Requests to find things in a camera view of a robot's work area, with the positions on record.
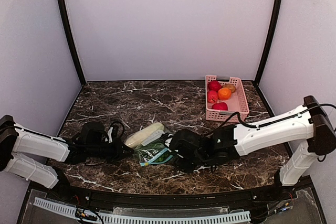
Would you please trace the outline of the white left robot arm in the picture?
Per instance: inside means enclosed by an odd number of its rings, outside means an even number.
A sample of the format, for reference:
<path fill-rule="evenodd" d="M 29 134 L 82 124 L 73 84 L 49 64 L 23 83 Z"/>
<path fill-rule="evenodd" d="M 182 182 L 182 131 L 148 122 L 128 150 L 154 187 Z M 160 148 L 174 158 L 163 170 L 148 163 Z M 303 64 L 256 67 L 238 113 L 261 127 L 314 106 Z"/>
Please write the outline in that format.
<path fill-rule="evenodd" d="M 61 181 L 61 173 L 29 154 L 71 165 L 88 158 L 112 163 L 134 153 L 121 140 L 124 130 L 119 121 L 112 122 L 109 129 L 100 122 L 88 122 L 73 137 L 62 138 L 29 130 L 5 115 L 1 118 L 1 170 L 52 189 Z"/>

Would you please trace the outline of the green grapes toy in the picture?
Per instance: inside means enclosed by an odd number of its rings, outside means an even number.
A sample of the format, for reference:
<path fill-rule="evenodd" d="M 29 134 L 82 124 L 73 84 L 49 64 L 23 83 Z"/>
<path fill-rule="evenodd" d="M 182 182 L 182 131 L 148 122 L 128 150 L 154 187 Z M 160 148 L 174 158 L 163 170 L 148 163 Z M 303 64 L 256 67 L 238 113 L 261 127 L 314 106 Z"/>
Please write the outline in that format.
<path fill-rule="evenodd" d="M 168 161 L 170 161 L 173 158 L 173 155 L 171 154 L 171 151 L 165 147 L 161 151 L 159 151 L 155 156 L 153 156 L 149 161 L 148 164 L 157 165 L 157 164 L 164 164 Z"/>

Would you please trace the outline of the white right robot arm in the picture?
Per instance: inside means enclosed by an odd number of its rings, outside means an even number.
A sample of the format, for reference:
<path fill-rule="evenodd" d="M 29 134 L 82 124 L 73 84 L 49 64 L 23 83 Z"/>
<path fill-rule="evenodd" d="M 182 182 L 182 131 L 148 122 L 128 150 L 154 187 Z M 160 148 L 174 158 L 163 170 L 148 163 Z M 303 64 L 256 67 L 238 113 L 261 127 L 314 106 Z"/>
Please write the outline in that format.
<path fill-rule="evenodd" d="M 301 175 L 320 156 L 335 151 L 335 129 L 314 96 L 304 97 L 295 109 L 252 124 L 239 121 L 205 134 L 179 130 L 164 133 L 160 140 L 177 157 L 176 166 L 193 172 L 198 166 L 215 167 L 274 145 L 300 141 L 290 160 L 275 175 L 282 187 L 294 186 Z"/>

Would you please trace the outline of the clear zip top bag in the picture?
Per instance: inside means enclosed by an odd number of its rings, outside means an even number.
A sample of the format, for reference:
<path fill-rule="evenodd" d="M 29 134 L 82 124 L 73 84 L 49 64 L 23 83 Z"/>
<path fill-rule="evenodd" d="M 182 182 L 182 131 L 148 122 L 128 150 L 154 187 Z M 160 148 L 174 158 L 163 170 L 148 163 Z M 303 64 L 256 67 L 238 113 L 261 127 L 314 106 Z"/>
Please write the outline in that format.
<path fill-rule="evenodd" d="M 159 140 L 159 137 L 163 133 L 168 132 L 164 132 L 161 130 L 155 131 L 145 141 L 143 141 L 142 144 L 135 148 L 135 153 L 138 155 L 139 164 L 141 167 L 150 166 L 150 164 L 148 164 L 148 161 L 159 151 L 165 148 L 165 146 Z"/>

